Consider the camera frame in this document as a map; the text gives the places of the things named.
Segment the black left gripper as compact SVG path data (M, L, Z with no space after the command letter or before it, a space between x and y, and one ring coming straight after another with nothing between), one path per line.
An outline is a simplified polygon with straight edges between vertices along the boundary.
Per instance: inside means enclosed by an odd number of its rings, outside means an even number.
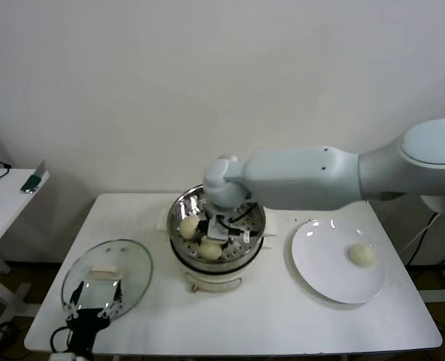
M69 300L63 302L66 323L71 331L68 350L73 353L91 353L97 334L109 327L109 318L115 318L123 307L121 280L115 282L112 303L102 308L77 310L83 281L72 291Z

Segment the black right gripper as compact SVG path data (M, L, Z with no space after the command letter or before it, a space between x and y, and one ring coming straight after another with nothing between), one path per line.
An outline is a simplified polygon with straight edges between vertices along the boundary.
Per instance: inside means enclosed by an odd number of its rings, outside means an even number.
M198 231L195 234L195 242L199 249L206 248L207 238L214 241L225 241L221 246L222 251L232 245L232 241L229 240L229 229L221 224L219 216L204 212L199 214L198 217Z

